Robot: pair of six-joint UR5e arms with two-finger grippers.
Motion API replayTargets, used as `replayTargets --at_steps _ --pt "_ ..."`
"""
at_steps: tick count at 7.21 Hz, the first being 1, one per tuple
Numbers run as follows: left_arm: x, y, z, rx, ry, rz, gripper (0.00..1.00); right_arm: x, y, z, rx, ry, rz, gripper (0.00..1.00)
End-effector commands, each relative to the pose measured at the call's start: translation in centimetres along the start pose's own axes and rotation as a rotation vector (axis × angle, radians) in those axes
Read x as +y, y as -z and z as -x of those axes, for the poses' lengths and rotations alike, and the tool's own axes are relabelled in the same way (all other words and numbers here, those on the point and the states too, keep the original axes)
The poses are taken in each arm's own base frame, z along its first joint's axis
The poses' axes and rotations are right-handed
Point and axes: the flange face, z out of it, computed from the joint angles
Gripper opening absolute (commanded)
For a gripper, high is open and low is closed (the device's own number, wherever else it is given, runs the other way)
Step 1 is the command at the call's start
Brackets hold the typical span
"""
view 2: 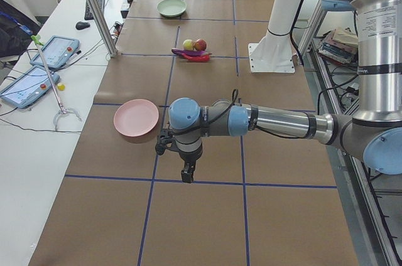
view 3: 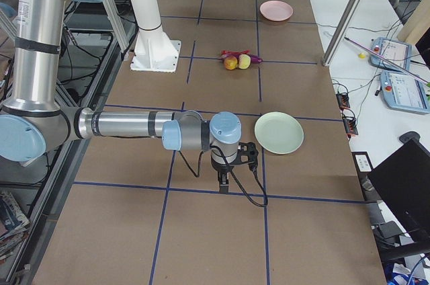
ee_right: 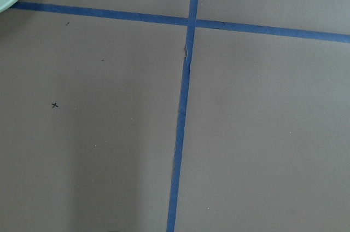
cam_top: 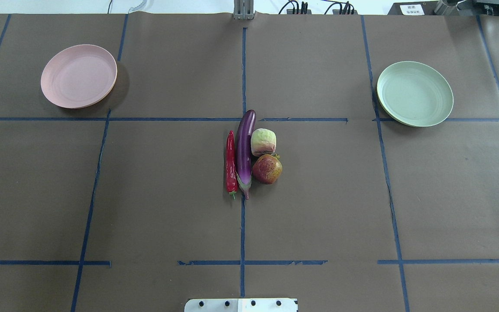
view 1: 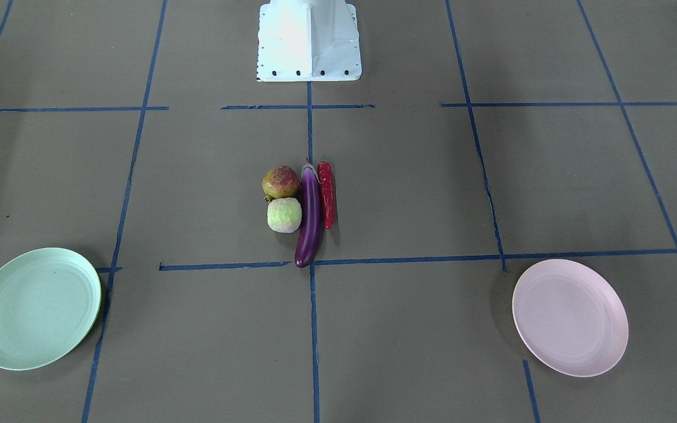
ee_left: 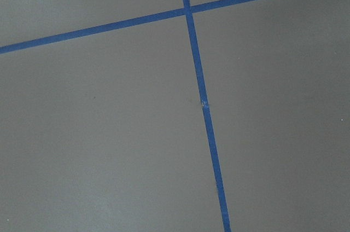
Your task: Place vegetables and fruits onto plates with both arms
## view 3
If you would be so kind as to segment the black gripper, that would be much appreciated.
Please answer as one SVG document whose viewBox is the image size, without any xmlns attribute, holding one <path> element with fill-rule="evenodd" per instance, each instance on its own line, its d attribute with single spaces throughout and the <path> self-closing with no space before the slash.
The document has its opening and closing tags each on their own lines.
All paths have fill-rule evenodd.
<svg viewBox="0 0 430 285">
<path fill-rule="evenodd" d="M 224 160 L 219 163 L 214 158 L 211 158 L 211 164 L 218 173 L 219 192 L 221 194 L 227 194 L 229 192 L 228 174 L 232 172 L 233 166 L 230 163 L 226 163 Z"/>
</svg>

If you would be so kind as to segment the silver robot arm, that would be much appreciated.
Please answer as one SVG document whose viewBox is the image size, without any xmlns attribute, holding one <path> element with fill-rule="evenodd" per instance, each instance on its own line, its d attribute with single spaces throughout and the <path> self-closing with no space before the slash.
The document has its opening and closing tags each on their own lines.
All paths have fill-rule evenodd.
<svg viewBox="0 0 430 285">
<path fill-rule="evenodd" d="M 3 102 L 1 156 L 25 162 L 77 139 L 151 137 L 168 150 L 210 151 L 220 191 L 239 159 L 241 122 L 230 112 L 97 112 L 60 107 L 56 90 L 63 18 L 71 0 L 19 0 L 12 94 Z"/>
</svg>

